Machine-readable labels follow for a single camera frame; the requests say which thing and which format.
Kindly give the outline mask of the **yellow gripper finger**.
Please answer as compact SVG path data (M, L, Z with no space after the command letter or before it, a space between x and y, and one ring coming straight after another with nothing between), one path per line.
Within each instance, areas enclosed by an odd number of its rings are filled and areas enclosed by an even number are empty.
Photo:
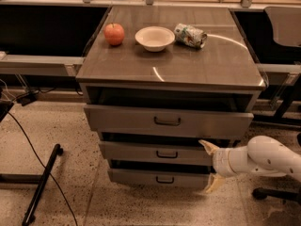
M225 178L217 173L209 175L208 184L205 187L206 193L212 193L225 183Z
M213 156L214 153L219 149L218 146L214 145L213 143L207 140L201 139L199 143L204 147L206 153L210 156Z

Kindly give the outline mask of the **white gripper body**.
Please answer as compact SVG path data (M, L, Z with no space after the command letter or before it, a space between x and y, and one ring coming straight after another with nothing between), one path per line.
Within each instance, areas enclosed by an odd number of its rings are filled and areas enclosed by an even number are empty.
M223 177L231 177L235 175L229 161L229 149L217 149L213 155L213 166L217 174Z

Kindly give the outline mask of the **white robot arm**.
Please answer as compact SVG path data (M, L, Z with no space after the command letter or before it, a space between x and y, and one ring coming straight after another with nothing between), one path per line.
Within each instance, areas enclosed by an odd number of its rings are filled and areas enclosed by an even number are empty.
M289 175L301 182L301 155L272 137L256 136L238 148L220 148L203 139L199 143L212 158L214 168L205 187L207 193L217 190L227 178L239 174Z

